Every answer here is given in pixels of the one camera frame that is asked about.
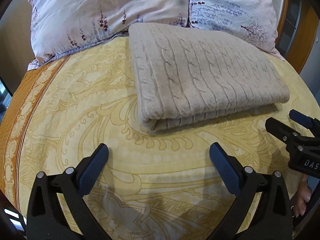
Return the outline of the person's bare foot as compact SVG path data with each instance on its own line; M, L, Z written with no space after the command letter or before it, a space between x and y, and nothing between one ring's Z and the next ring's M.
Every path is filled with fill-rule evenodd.
M306 212L306 204L310 201L311 198L311 190L308 187L308 178L309 176L304 174L300 181L297 194L296 194L296 202L293 206L293 213L295 217L303 216Z

